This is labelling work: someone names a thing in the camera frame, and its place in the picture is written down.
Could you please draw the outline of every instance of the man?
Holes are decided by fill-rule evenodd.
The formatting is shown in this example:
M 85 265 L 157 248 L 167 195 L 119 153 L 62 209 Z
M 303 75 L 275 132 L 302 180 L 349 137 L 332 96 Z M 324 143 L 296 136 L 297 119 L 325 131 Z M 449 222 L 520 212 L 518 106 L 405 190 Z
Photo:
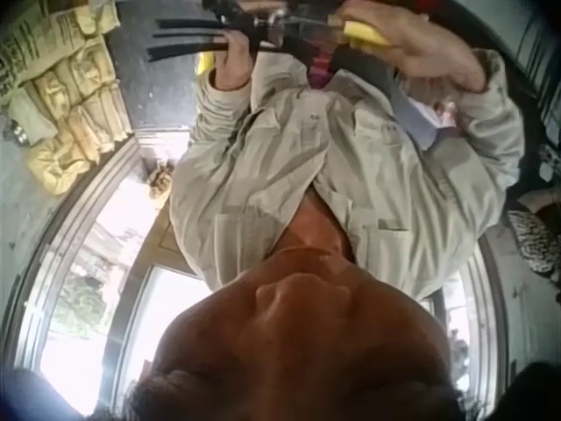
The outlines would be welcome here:
M 523 154 L 500 56 L 393 6 L 353 1 L 341 15 L 377 27 L 393 46 L 370 52 L 413 82 L 451 82 L 464 133 L 419 153 L 376 88 L 341 71 L 309 89 L 304 66 L 280 54 L 253 69 L 247 39 L 226 33 L 228 53 L 199 79 L 171 195 L 180 249 L 213 289 L 283 248 L 315 246 L 422 299 L 499 218 Z
M 498 54 L 392 6 L 339 13 L 376 26 L 393 46 L 371 52 L 402 73 L 450 81 L 465 133 L 419 153 L 377 89 L 345 72 L 309 89 L 286 56 L 254 69 L 226 33 L 171 197 L 181 250 L 216 292 L 168 326 L 124 419 L 463 417 L 448 339 L 415 299 L 497 221 L 521 116 Z

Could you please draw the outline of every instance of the jacket sleeve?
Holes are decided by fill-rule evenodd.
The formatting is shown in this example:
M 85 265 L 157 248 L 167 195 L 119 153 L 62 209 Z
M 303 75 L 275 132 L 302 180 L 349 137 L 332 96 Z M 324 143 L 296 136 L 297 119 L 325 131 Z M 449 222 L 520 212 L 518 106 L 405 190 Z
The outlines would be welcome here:
M 177 244 L 187 263 L 200 276 L 204 271 L 203 248 L 216 216 L 211 204 L 224 198 L 235 162 L 237 130 L 250 101 L 250 83 L 242 89 L 222 92 L 210 82 L 210 70 L 197 80 L 199 114 L 190 145 L 174 171 L 170 195 L 170 219 Z
M 524 154 L 522 115 L 508 96 L 504 62 L 494 51 L 475 51 L 486 68 L 487 89 L 461 93 L 461 132 L 443 136 L 423 156 L 441 190 L 452 197 L 478 236 L 498 222 L 506 189 L 519 176 Z
M 223 92 L 212 86 L 213 73 L 214 68 L 197 79 L 195 97 L 198 116 L 191 133 L 192 144 L 230 142 L 249 110 L 251 83 L 238 90 Z

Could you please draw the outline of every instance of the neck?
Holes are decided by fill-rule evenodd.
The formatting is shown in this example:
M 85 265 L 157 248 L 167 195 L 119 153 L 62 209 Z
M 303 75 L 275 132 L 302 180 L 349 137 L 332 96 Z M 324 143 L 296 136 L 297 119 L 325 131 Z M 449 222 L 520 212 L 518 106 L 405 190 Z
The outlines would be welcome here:
M 315 248 L 353 261 L 351 245 L 343 228 L 312 188 L 304 195 L 273 253 L 296 248 Z

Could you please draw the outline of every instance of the man's right hand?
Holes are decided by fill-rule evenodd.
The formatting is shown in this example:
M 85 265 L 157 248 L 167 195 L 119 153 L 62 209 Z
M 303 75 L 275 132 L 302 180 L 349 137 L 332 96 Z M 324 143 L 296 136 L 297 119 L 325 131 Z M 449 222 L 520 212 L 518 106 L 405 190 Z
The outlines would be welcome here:
M 216 51 L 214 87 L 222 91 L 243 88 L 252 78 L 255 61 L 249 52 L 249 39 L 240 31 L 224 31 L 227 51 Z
M 338 15 L 378 29 L 391 46 L 368 45 L 365 52 L 376 55 L 403 74 L 449 77 L 463 90 L 485 90 L 486 73 L 470 47 L 456 34 L 412 11 L 372 0 L 348 0 Z

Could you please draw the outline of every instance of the light gray jacket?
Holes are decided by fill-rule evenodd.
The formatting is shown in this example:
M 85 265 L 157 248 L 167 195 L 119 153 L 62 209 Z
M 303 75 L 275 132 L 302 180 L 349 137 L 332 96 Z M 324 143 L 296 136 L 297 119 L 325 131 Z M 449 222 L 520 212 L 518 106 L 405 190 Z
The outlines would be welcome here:
M 523 155 L 504 63 L 484 55 L 487 91 L 457 103 L 463 132 L 424 152 L 386 97 L 348 72 L 324 91 L 282 90 L 251 114 L 249 84 L 220 92 L 202 75 L 170 207 L 189 266 L 217 289 L 264 260 L 312 185 L 360 267 L 416 299 L 440 288 L 498 221 Z

